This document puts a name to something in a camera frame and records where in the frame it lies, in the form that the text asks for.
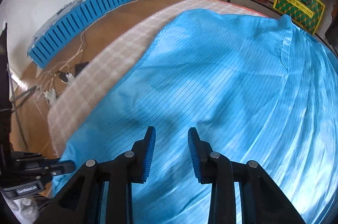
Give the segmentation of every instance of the wooden floor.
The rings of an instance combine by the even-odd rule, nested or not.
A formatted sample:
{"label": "wooden floor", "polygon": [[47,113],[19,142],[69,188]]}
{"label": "wooden floor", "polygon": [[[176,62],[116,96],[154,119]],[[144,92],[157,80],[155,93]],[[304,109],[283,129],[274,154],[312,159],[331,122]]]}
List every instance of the wooden floor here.
{"label": "wooden floor", "polygon": [[[87,46],[85,47],[83,53],[80,53],[69,63],[70,72],[74,72],[73,66],[75,64],[81,61],[91,61],[106,46],[108,46],[111,42],[132,28],[134,25],[143,21],[152,14],[180,1],[183,0],[138,0],[111,11],[86,30],[82,40],[87,42]],[[67,61],[73,55],[75,55],[80,45],[80,36],[76,36],[62,51],[56,55],[55,58],[53,58],[47,68],[44,69],[40,74],[43,74],[43,72],[49,70],[52,74],[54,74],[60,67],[62,67],[63,64],[57,65],[57,67],[54,69],[52,68],[57,63]],[[44,74],[45,76],[40,76],[38,78],[36,78],[36,74],[37,67],[35,64],[31,63],[21,78],[24,86],[17,88],[16,95],[20,94],[23,90],[25,90],[25,88],[29,88],[34,85],[45,86],[46,83],[52,78],[49,73]],[[55,78],[54,83],[57,94],[62,95],[61,92],[65,89],[66,84],[58,77]],[[40,98],[35,96],[34,98],[35,100],[33,97],[31,97],[19,109],[21,126],[28,143],[28,151],[40,152],[48,158],[54,158],[55,155],[50,142],[47,124],[47,114],[49,107],[47,102],[43,99],[43,96]],[[10,139],[14,150],[25,150],[14,114],[12,114],[12,132],[10,134]]]}

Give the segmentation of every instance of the yellow label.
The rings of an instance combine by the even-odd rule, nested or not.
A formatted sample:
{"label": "yellow label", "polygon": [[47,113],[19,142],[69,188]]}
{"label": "yellow label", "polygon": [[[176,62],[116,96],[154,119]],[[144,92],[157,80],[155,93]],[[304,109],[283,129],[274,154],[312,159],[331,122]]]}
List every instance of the yellow label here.
{"label": "yellow label", "polygon": [[304,12],[310,18],[313,17],[314,12],[306,7],[303,3],[297,0],[287,0],[289,3],[293,4],[295,7],[299,8],[302,12]]}

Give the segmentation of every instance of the silver rivet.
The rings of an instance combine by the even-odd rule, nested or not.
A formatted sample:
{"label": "silver rivet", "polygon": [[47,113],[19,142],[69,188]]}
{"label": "silver rivet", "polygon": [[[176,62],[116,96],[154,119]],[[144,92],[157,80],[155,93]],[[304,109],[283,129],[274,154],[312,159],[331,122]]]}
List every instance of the silver rivet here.
{"label": "silver rivet", "polygon": [[124,153],[124,156],[127,158],[132,158],[135,155],[133,151],[127,151]]}
{"label": "silver rivet", "polygon": [[93,159],[87,160],[87,162],[86,162],[87,167],[92,167],[94,165],[95,165],[95,160],[93,160]]}
{"label": "silver rivet", "polygon": [[210,156],[212,157],[212,158],[219,158],[221,155],[218,153],[218,152],[211,152],[210,153]]}
{"label": "silver rivet", "polygon": [[254,160],[250,160],[248,163],[249,167],[251,168],[257,168],[258,167],[258,163]]}

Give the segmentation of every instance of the dark blue garment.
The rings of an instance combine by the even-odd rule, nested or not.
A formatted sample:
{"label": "dark blue garment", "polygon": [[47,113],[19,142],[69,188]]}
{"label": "dark blue garment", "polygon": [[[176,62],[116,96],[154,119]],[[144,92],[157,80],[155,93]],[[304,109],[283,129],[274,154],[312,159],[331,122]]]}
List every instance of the dark blue garment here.
{"label": "dark blue garment", "polygon": [[[196,127],[230,160],[258,161],[304,220],[319,223],[338,182],[334,65],[289,16],[183,12],[72,135],[62,159],[77,168],[114,159],[154,126],[150,176],[133,185],[135,223],[204,224],[211,186],[198,184],[187,143]],[[55,177],[55,192],[69,178]]]}

